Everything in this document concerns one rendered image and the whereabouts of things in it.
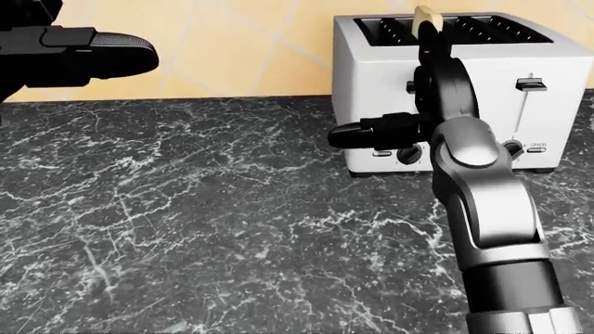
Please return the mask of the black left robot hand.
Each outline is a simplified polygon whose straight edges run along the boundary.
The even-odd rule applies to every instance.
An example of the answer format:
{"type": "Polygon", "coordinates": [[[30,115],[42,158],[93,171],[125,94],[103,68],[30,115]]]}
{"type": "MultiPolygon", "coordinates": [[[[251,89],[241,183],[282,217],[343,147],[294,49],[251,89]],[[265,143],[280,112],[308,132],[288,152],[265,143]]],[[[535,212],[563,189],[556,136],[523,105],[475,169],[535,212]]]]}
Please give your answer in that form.
{"type": "Polygon", "coordinates": [[[21,88],[83,87],[157,69],[143,38],[53,24],[62,0],[0,0],[0,103],[21,88]]]}

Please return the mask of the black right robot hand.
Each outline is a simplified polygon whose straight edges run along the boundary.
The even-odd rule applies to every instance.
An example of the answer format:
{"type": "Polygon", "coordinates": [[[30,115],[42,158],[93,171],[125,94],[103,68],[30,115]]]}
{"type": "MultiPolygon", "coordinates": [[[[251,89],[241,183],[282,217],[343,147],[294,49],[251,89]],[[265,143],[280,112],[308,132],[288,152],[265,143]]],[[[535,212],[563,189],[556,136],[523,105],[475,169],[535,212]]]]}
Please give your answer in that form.
{"type": "Polygon", "coordinates": [[[430,143],[435,135],[456,146],[460,139],[451,134],[455,127],[468,125],[472,135],[483,131],[469,74],[459,58],[451,57],[452,44],[428,20],[419,25],[417,33],[420,65],[413,84],[418,113],[390,113],[340,125],[329,131],[331,147],[405,149],[430,143]]]}

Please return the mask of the silver four-slot toaster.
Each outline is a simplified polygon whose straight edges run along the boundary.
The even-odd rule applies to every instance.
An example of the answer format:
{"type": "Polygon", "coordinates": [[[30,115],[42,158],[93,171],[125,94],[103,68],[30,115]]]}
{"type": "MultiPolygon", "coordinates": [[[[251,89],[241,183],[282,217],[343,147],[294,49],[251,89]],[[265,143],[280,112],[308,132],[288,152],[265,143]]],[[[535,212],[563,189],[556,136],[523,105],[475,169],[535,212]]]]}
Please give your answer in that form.
{"type": "MultiPolygon", "coordinates": [[[[480,117],[499,143],[519,141],[514,169],[552,172],[560,163],[594,66],[594,52],[528,19],[506,13],[446,13],[451,55],[464,64],[480,117]],[[547,91],[522,92],[522,78],[541,78],[547,91]],[[547,149],[527,153],[529,148],[547,149]]],[[[338,16],[333,21],[331,102],[338,124],[414,113],[406,91],[418,67],[412,16],[338,16]]]]}

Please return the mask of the black toaster dial knob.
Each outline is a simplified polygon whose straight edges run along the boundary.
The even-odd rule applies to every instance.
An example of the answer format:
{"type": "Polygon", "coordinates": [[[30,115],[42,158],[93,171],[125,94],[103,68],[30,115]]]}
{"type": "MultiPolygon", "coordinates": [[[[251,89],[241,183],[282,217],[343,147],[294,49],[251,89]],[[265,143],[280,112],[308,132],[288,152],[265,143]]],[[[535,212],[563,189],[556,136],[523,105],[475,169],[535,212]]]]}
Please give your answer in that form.
{"type": "Polygon", "coordinates": [[[519,141],[506,141],[503,147],[509,152],[514,161],[524,154],[523,144],[519,141]]]}
{"type": "Polygon", "coordinates": [[[397,160],[404,165],[417,163],[421,157],[422,147],[420,147],[418,144],[415,144],[409,148],[398,149],[396,152],[397,160]]]}

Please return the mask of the bread slice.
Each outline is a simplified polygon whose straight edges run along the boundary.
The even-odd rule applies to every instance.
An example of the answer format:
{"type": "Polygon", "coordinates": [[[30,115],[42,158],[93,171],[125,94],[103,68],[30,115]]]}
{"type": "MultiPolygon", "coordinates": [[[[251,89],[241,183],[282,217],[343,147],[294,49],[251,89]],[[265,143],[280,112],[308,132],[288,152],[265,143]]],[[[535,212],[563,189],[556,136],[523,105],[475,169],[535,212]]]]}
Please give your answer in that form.
{"type": "Polygon", "coordinates": [[[442,31],[444,20],[441,14],[435,12],[430,7],[417,6],[414,10],[414,18],[411,27],[411,33],[415,38],[419,38],[420,25],[425,21],[430,22],[438,32],[442,31]]]}

